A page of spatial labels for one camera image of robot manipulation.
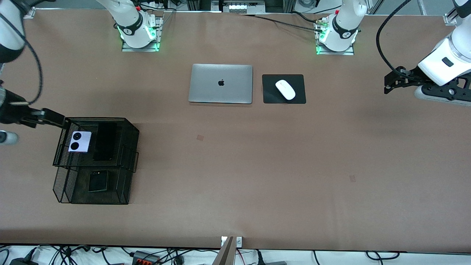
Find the white mouse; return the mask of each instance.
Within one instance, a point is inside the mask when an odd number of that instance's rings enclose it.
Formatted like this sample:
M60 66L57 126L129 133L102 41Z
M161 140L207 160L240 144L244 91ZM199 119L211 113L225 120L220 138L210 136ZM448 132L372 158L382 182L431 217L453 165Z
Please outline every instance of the white mouse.
M296 96L296 92L294 92L293 87L285 80L278 81L275 86L287 100L292 100L294 99L294 96Z

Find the silver laptop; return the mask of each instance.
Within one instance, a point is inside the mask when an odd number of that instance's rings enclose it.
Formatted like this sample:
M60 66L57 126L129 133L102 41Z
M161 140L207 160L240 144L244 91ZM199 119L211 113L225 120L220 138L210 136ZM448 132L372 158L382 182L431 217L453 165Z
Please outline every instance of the silver laptop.
M252 103L252 66L194 64L190 102Z

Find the black mouse pad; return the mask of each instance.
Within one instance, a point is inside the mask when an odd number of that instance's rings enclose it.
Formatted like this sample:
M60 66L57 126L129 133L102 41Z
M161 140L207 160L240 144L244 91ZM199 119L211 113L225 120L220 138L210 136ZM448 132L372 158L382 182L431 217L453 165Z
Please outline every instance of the black mouse pad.
M285 99L276 88L275 84L280 80L287 81L293 87L296 92L294 99ZM262 75L262 85L264 103L306 104L303 75Z

